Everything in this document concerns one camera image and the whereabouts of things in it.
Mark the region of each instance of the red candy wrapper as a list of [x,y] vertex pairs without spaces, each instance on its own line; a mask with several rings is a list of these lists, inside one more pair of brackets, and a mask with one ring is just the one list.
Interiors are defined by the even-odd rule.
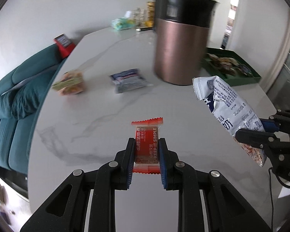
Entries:
[[160,173],[158,129],[163,118],[134,121],[135,132],[135,163],[134,173]]

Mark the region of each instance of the teal sofa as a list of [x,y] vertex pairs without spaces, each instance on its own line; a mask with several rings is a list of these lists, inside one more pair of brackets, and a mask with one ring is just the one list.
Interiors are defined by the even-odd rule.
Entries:
[[62,59],[54,44],[0,80],[0,167],[28,173],[31,140],[44,99]]

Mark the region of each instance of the red object on sofa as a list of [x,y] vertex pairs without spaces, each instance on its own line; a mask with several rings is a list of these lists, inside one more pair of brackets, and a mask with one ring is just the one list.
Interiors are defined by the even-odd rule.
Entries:
[[76,46],[65,34],[56,37],[54,41],[59,48],[62,58],[66,58],[70,55]]

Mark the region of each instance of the trash can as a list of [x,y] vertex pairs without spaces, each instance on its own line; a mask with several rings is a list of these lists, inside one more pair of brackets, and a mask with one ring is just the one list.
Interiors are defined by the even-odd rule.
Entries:
[[199,75],[215,0],[156,0],[154,70],[171,84],[191,85]]

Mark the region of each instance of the green box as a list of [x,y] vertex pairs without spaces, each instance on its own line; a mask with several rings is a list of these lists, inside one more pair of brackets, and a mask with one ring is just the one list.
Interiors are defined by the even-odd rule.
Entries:
[[255,84],[255,83],[258,83],[261,79],[261,76],[244,59],[242,59],[234,51],[222,50],[222,49],[216,49],[216,48],[206,48],[206,53],[214,54],[218,57],[232,57],[235,60],[237,60],[239,63],[244,64],[251,69],[253,77],[247,77],[244,74],[240,74],[238,76],[222,74],[214,65],[212,65],[211,59],[208,57],[208,55],[206,55],[201,60],[202,67],[206,69],[206,71],[211,76],[219,76],[225,82],[227,82],[230,86]]

